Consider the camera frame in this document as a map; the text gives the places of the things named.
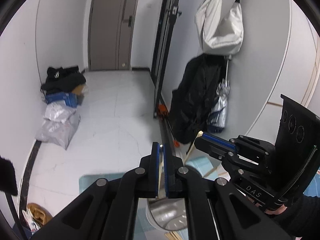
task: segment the white tote bag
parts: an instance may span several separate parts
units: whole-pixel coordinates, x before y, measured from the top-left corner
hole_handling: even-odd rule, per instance
[[[243,22],[240,0],[236,0],[221,20],[222,0],[204,0],[198,8],[195,23],[200,47],[207,54],[236,54],[243,41]]]

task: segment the black sleeve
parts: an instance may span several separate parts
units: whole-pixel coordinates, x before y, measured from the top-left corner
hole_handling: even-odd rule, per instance
[[[320,239],[320,198],[302,196],[282,214],[270,217],[289,235],[302,240]]]

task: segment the brown door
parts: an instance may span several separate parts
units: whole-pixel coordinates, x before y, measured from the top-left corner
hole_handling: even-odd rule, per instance
[[[89,31],[90,70],[126,70],[137,0],[93,0]]]

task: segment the door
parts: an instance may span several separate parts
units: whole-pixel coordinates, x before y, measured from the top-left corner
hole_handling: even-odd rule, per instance
[[[171,37],[174,24],[179,12],[179,0],[163,1],[163,19],[160,19],[156,46],[153,55],[151,76],[155,84],[154,93],[154,116],[156,117],[159,101],[161,98],[162,83],[164,79],[165,67],[167,64]]]
[[[93,0],[90,70],[128,70],[137,0]]]

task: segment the floor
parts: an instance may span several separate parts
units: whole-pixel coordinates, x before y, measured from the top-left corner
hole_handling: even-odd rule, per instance
[[[148,72],[85,76],[89,91],[78,107],[76,134],[67,150],[42,143],[31,173],[28,203],[43,206],[53,216],[79,195],[80,177],[129,171],[150,154],[153,141],[161,142]]]

